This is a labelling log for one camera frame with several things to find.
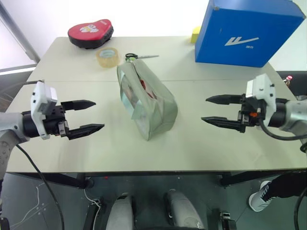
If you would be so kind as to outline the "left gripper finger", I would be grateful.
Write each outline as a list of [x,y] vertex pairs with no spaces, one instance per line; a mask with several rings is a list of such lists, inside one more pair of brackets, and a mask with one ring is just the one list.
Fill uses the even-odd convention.
[[61,106],[64,108],[65,111],[84,110],[94,105],[96,105],[96,103],[89,100],[75,100],[75,101],[61,102]]
[[105,124],[89,124],[89,125],[84,125],[81,126],[77,129],[73,130],[68,130],[67,137],[69,140],[77,139],[77,138],[82,138],[89,136],[100,129],[102,129],[105,126]]

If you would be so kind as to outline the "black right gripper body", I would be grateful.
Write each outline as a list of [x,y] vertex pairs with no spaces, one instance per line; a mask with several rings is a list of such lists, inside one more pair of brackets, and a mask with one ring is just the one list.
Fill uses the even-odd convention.
[[263,99],[258,100],[255,97],[246,97],[241,95],[241,109],[238,112],[239,132],[245,132],[246,127],[254,127],[259,125],[259,119],[265,118],[266,102]]

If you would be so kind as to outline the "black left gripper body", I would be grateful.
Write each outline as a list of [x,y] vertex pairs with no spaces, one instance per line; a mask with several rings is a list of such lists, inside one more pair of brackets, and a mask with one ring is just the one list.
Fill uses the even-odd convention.
[[61,137],[67,137],[70,134],[68,122],[65,118],[67,105],[56,105],[51,113],[46,115],[43,124],[47,134]]

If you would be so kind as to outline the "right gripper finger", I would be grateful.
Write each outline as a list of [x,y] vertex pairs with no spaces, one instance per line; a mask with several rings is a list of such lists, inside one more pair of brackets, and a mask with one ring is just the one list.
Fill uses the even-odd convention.
[[223,95],[216,95],[211,96],[206,99],[207,102],[211,102],[214,104],[241,104],[241,95],[233,95],[233,94],[223,94]]
[[228,120],[225,117],[210,116],[210,117],[202,117],[201,120],[216,127],[240,131],[239,121]]

